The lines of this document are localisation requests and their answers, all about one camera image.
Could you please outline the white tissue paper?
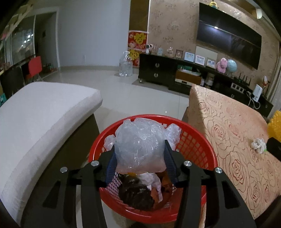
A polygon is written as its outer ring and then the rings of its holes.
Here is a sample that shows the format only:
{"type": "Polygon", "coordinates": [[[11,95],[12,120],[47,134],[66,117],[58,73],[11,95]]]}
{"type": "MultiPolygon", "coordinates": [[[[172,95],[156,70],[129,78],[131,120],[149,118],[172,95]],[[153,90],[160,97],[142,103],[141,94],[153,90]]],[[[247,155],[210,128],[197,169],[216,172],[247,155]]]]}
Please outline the white tissue paper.
{"type": "Polygon", "coordinates": [[[157,174],[155,173],[142,173],[137,174],[137,178],[140,180],[141,184],[144,184],[148,187],[149,190],[152,190],[152,188],[155,188],[158,192],[158,202],[163,201],[163,196],[161,193],[161,181],[157,174]]]}

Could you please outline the clear plastic bag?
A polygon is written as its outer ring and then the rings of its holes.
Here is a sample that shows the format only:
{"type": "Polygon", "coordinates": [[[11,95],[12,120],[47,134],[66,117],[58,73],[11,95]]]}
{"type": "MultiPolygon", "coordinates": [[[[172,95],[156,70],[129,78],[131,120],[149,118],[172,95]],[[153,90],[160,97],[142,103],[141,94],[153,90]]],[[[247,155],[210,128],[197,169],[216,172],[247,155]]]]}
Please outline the clear plastic bag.
{"type": "Polygon", "coordinates": [[[179,143],[181,128],[172,123],[164,127],[147,118],[126,119],[115,134],[105,138],[106,151],[115,148],[116,172],[121,174],[157,173],[166,170],[164,146],[167,140],[174,150],[179,143]]]}

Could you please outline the black plastic bag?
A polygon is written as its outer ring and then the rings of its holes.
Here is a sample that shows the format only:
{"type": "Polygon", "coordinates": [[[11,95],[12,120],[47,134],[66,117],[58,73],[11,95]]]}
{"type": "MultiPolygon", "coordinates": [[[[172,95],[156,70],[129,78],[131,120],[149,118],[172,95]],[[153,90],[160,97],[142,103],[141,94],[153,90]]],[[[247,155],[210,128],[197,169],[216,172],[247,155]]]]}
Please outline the black plastic bag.
{"type": "Polygon", "coordinates": [[[118,187],[119,198],[124,204],[138,210],[150,210],[155,200],[151,196],[151,190],[140,182],[136,176],[118,174],[121,184],[118,187]]]}

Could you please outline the brown dried leaf wrapper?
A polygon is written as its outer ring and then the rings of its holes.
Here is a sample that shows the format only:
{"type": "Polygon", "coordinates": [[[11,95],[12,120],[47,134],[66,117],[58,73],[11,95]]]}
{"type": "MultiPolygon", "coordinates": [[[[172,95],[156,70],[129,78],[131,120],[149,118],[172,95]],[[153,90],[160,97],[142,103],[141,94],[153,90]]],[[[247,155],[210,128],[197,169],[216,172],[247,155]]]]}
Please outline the brown dried leaf wrapper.
{"type": "Polygon", "coordinates": [[[158,172],[156,175],[161,182],[161,189],[157,190],[156,187],[152,187],[151,196],[154,200],[153,209],[160,209],[168,203],[170,197],[172,196],[173,184],[169,180],[166,172],[158,172]]]}

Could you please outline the small white crumpled wrapper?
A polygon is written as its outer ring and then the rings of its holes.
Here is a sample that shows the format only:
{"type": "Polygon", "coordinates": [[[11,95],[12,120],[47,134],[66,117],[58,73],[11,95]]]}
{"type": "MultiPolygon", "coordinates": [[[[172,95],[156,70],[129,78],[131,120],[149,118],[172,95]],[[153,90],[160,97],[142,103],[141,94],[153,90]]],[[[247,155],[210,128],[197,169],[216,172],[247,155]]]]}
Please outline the small white crumpled wrapper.
{"type": "Polygon", "coordinates": [[[267,151],[266,142],[263,138],[257,138],[251,143],[251,148],[254,149],[259,154],[263,154],[267,151]]]}

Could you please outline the red plastic mesh basket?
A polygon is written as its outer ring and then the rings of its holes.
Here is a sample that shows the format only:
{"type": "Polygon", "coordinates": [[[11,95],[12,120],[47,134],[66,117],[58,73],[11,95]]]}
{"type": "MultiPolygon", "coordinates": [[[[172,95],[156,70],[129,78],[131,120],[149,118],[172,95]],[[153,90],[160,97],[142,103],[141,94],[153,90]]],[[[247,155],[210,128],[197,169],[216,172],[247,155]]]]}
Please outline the red plastic mesh basket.
{"type": "MultiPolygon", "coordinates": [[[[195,128],[189,124],[178,119],[163,116],[163,115],[140,115],[141,118],[151,119],[157,121],[164,128],[174,123],[181,128],[179,142],[176,144],[176,151],[178,151],[184,159],[191,161],[200,168],[213,170],[218,165],[218,161],[209,141],[195,128]]],[[[94,141],[88,161],[98,160],[100,155],[106,151],[104,142],[107,136],[115,134],[115,131],[123,120],[119,120],[103,132],[101,132],[94,141]]],[[[158,172],[165,169],[164,159],[157,155],[145,156],[140,163],[135,163],[135,168],[132,172],[158,172]]],[[[155,209],[149,211],[134,209],[123,203],[119,198],[118,187],[121,181],[118,175],[115,174],[112,182],[106,188],[100,188],[101,200],[114,212],[127,219],[147,224],[164,224],[175,222],[178,216],[179,206],[181,203],[182,189],[172,187],[169,192],[164,193],[164,200],[155,209]]]]}

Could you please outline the rose pattern tablecloth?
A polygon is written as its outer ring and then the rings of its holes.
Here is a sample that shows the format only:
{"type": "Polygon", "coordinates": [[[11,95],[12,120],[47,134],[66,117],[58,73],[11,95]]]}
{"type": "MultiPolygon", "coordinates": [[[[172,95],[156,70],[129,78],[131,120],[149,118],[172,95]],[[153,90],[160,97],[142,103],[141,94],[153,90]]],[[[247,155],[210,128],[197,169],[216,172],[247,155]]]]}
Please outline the rose pattern tablecloth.
{"type": "Polygon", "coordinates": [[[224,170],[247,204],[257,227],[280,227],[280,161],[251,148],[267,141],[267,123],[252,108],[218,92],[193,85],[188,123],[213,146],[224,170]]]}

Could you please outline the beige curtain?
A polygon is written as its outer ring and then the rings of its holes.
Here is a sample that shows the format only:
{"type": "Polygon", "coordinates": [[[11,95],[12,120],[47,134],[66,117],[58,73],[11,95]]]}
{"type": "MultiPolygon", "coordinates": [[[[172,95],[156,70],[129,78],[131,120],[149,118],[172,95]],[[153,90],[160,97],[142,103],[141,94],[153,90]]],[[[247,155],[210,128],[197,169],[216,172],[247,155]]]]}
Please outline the beige curtain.
{"type": "Polygon", "coordinates": [[[279,50],[279,56],[278,61],[274,69],[274,77],[271,80],[269,90],[267,92],[267,99],[269,102],[273,105],[272,110],[270,111],[270,114],[268,115],[269,118],[271,118],[274,113],[279,110],[280,111],[280,50],[279,50]]]}

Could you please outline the white box device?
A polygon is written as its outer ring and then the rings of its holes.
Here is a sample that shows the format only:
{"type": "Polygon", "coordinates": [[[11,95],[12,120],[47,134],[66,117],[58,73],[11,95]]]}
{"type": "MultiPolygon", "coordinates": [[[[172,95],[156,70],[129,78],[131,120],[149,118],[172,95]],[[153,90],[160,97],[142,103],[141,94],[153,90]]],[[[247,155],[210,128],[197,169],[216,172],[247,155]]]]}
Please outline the white box device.
{"type": "Polygon", "coordinates": [[[256,84],[256,87],[252,94],[253,94],[253,98],[252,98],[253,101],[258,102],[260,95],[262,94],[262,87],[256,84]]]}

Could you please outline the white power strip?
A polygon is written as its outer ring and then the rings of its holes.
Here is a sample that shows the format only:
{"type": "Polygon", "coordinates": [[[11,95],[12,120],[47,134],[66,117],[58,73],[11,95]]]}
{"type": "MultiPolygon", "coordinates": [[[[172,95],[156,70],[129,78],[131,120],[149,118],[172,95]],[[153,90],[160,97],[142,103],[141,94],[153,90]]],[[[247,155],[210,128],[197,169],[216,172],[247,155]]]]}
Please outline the white power strip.
{"type": "Polygon", "coordinates": [[[239,92],[241,94],[243,94],[244,91],[245,91],[245,89],[243,87],[241,87],[241,86],[239,86],[239,85],[237,85],[235,83],[231,84],[231,89],[233,89],[233,90],[235,90],[235,91],[237,91],[237,92],[239,92]]]}

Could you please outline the black wifi router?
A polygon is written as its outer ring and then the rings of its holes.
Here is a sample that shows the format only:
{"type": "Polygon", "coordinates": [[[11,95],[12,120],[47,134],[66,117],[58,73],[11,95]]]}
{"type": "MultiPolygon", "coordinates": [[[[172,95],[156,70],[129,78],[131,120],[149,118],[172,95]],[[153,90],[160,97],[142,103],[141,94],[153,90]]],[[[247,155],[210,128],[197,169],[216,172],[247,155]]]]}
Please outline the black wifi router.
{"type": "Polygon", "coordinates": [[[244,85],[244,86],[250,86],[251,83],[251,77],[247,77],[246,75],[244,75],[243,77],[241,77],[241,73],[239,75],[239,77],[234,77],[233,78],[235,82],[244,85]]]}

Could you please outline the black TV cabinet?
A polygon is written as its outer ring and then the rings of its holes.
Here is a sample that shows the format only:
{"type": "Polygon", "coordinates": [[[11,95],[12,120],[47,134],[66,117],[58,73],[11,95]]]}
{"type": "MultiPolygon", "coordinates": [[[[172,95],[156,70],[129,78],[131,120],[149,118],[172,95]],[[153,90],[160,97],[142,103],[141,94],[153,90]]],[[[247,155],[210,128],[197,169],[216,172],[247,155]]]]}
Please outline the black TV cabinet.
{"type": "Polygon", "coordinates": [[[264,95],[260,96],[258,102],[253,101],[253,90],[250,86],[235,82],[234,77],[222,74],[213,68],[175,58],[140,54],[138,75],[140,82],[163,85],[171,91],[185,95],[189,95],[192,85],[201,85],[248,105],[267,118],[273,105],[264,95]],[[243,87],[244,93],[231,89],[232,83],[243,87]]]}

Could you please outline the light blue globe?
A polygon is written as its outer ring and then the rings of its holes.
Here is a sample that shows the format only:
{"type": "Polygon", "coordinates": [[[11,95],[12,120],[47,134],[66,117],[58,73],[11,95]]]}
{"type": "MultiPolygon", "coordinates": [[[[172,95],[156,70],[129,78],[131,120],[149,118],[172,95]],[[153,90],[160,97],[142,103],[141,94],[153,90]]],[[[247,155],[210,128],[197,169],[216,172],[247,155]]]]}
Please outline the light blue globe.
{"type": "Polygon", "coordinates": [[[231,76],[232,73],[237,71],[237,64],[234,60],[227,60],[226,74],[227,76],[231,76]]]}

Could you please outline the white sofa cushion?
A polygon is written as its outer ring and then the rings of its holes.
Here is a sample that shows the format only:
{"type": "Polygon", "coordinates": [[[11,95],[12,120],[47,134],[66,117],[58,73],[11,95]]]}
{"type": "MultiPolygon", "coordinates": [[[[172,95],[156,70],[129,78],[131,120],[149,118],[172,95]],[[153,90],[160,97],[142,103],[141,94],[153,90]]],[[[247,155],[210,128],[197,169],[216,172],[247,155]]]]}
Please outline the white sofa cushion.
{"type": "Polygon", "coordinates": [[[1,106],[1,201],[17,224],[47,165],[101,104],[94,88],[33,82],[1,106]]]}

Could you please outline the pink plush toy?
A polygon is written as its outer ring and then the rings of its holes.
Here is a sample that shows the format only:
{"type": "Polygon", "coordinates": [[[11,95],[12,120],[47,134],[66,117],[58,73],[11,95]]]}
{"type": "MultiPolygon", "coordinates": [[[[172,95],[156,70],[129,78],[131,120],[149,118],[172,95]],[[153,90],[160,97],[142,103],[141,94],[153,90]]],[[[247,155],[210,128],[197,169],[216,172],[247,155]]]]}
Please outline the pink plush toy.
{"type": "Polygon", "coordinates": [[[227,68],[227,59],[222,58],[216,65],[216,69],[218,72],[225,74],[227,68]]]}

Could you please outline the large clear water bottle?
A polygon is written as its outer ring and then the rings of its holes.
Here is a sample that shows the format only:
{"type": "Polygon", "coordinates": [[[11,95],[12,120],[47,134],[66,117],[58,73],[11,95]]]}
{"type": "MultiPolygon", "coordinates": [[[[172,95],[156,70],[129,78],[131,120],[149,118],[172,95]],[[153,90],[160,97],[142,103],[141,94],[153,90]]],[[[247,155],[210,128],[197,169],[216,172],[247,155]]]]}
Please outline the large clear water bottle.
{"type": "Polygon", "coordinates": [[[129,51],[124,51],[119,61],[119,75],[121,77],[129,77],[132,75],[133,62],[129,51]]]}

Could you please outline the framed picture white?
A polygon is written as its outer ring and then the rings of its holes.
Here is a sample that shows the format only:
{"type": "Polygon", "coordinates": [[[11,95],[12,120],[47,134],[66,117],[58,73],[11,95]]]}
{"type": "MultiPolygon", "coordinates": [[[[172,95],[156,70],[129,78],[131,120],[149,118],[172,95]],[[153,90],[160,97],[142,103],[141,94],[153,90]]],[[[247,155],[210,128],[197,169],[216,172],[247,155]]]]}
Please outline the framed picture white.
{"type": "Polygon", "coordinates": [[[205,57],[196,55],[196,57],[195,57],[195,64],[204,66],[204,64],[205,64],[205,57]]]}

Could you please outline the framed picture small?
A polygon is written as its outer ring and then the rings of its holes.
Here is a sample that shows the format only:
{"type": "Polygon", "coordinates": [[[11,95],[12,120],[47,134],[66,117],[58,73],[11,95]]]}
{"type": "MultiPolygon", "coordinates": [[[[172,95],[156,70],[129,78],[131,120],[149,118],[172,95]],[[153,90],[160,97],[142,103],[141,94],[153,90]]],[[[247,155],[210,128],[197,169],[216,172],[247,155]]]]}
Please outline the framed picture small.
{"type": "Polygon", "coordinates": [[[215,69],[216,68],[216,61],[208,58],[206,66],[209,67],[209,68],[215,69]]]}

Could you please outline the framed picture blue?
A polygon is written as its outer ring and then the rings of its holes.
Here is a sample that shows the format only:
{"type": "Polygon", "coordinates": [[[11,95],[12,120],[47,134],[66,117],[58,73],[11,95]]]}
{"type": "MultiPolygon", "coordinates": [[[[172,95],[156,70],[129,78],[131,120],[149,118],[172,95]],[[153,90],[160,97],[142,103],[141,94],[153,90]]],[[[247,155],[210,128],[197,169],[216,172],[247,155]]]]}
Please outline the framed picture blue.
{"type": "Polygon", "coordinates": [[[184,55],[184,61],[188,61],[188,62],[194,62],[194,54],[193,53],[190,53],[190,52],[185,52],[185,55],[184,55]]]}

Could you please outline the red chair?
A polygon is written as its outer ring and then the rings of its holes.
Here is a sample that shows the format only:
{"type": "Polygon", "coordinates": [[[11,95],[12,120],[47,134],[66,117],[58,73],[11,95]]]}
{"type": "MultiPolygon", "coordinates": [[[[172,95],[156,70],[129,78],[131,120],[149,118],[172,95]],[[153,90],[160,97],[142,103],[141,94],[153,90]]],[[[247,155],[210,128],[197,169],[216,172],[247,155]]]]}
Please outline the red chair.
{"type": "Polygon", "coordinates": [[[27,82],[42,81],[39,73],[42,71],[41,57],[36,56],[28,62],[29,74],[26,76],[27,82]]]}

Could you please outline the red festive wall poster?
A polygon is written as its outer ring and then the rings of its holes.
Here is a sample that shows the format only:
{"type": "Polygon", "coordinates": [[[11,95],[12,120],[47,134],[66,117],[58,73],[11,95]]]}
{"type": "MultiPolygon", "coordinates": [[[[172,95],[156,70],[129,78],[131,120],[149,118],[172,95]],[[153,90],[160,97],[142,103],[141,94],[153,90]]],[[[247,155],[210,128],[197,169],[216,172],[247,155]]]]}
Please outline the red festive wall poster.
{"type": "Polygon", "coordinates": [[[138,68],[140,65],[140,54],[145,53],[148,33],[140,30],[129,30],[128,51],[130,53],[133,66],[138,68]]]}

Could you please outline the wall mounted black television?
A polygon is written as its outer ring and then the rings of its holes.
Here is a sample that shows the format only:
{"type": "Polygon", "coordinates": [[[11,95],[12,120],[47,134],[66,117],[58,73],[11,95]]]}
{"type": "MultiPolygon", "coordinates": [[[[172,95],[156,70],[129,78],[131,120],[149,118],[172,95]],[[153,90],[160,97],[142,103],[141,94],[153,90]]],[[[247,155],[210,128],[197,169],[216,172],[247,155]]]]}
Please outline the wall mounted black television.
{"type": "Polygon", "coordinates": [[[258,69],[262,36],[227,13],[200,3],[196,39],[258,69]]]}

